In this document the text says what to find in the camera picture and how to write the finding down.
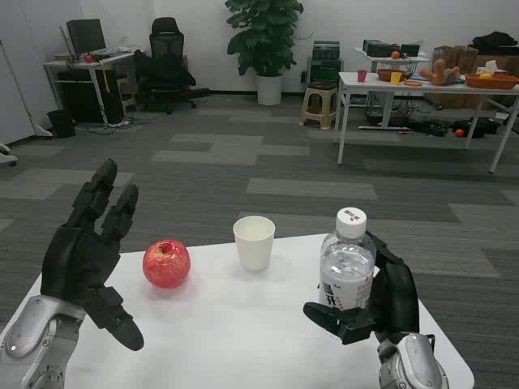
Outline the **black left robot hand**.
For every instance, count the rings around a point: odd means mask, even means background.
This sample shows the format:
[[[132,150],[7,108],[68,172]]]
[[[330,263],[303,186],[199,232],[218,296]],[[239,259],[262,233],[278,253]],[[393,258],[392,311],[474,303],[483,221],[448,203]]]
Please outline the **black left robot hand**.
[[[135,184],[126,186],[109,207],[118,166],[106,160],[84,183],[73,211],[54,234],[42,264],[41,293],[83,309],[100,329],[138,351],[143,335],[123,306],[121,295],[105,282],[120,259],[121,240],[133,225],[139,197]]]

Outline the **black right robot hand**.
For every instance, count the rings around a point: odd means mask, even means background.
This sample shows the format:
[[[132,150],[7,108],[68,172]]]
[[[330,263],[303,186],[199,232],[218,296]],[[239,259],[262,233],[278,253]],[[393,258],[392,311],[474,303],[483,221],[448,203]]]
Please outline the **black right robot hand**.
[[[375,234],[367,234],[375,244],[374,278],[367,308],[340,311],[316,302],[307,302],[303,313],[315,324],[352,344],[374,333],[382,343],[387,339],[399,342],[419,332],[418,294],[410,268]]]

